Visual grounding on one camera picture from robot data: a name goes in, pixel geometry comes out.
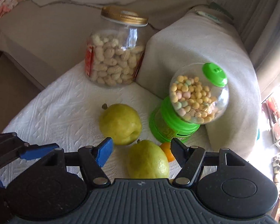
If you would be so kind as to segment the glass jar of peanuts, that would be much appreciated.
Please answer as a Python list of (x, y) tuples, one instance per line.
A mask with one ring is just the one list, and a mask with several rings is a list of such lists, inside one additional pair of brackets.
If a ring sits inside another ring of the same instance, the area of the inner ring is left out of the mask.
[(100, 17), (87, 41), (85, 73), (102, 86), (131, 84), (146, 48), (148, 18), (117, 6), (103, 7)]

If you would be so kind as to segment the green pear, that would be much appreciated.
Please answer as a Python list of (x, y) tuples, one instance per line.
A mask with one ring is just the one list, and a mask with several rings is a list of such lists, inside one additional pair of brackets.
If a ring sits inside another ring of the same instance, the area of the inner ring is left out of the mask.
[(113, 104), (99, 117), (99, 129), (104, 137), (113, 139), (118, 146), (135, 142), (143, 129), (139, 114), (126, 104)]
[(169, 178), (170, 168), (165, 153), (149, 140), (138, 141), (129, 148), (126, 165), (130, 178)]

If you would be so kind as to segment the white blanket covered cushion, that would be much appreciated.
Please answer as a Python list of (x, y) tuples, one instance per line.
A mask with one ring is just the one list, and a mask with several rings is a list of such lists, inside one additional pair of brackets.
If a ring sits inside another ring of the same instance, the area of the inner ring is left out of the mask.
[(248, 53), (234, 26), (218, 25), (195, 10), (153, 35), (137, 75), (137, 83), (160, 98), (169, 93), (174, 73), (192, 63), (212, 62), (228, 78), (229, 104), (218, 120), (206, 126), (213, 150), (230, 148), (247, 158), (257, 137), (261, 93)]

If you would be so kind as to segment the grey sofa cover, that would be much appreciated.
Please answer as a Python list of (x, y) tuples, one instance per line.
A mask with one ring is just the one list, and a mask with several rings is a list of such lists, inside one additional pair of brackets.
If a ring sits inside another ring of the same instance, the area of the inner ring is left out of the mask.
[[(149, 30), (162, 29), (193, 6), (213, 0), (31, 0), (0, 18), (0, 52), (38, 88), (46, 88), (81, 60), (86, 39), (105, 5), (123, 6), (148, 17)], [(252, 0), (222, 0), (237, 25)]]

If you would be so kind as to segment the green candy dispenser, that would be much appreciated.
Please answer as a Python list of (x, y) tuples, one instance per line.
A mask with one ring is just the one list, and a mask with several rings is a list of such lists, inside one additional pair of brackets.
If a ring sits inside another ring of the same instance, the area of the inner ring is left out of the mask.
[(217, 64), (183, 66), (170, 81), (169, 95), (152, 112), (150, 130), (160, 143), (172, 138), (184, 143), (201, 125), (220, 118), (228, 103), (228, 78)]

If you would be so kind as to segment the small orange kumquat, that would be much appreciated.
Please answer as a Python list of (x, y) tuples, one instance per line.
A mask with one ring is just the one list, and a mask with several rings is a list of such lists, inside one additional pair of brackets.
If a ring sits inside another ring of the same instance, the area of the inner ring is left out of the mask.
[(174, 155), (171, 152), (171, 143), (170, 142), (165, 142), (160, 145), (160, 148), (163, 150), (165, 153), (168, 162), (173, 162), (175, 160)]

